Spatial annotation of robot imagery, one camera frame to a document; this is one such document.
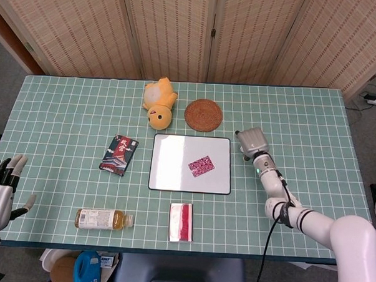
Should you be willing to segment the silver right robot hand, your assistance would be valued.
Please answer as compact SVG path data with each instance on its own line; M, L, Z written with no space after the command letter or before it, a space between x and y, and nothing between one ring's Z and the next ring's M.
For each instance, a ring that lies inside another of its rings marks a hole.
M254 160L258 155L269 152L268 141L260 127L237 130L235 134L245 161Z

